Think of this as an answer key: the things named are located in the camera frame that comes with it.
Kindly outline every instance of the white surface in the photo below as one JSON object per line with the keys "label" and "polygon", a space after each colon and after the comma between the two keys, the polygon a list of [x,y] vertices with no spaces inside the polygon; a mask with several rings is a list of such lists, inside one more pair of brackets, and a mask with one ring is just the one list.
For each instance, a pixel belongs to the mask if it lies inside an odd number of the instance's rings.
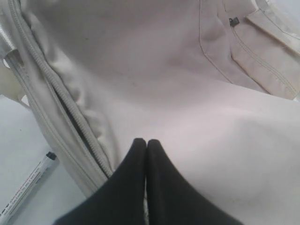
{"label": "white surface", "polygon": [[[0,210],[50,151],[30,111],[0,96]],[[85,197],[59,164],[12,219],[14,225],[51,225]]]}

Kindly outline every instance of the white marker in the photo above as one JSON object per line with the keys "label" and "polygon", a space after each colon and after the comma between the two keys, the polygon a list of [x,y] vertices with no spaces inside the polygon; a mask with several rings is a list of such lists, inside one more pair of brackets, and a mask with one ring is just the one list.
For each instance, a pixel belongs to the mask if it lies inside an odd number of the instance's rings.
{"label": "white marker", "polygon": [[48,152],[46,156],[38,163],[33,172],[28,176],[26,181],[15,193],[14,197],[5,206],[5,209],[0,211],[0,225],[5,225],[10,218],[15,214],[32,189],[39,183],[41,177],[53,165],[56,155]]}

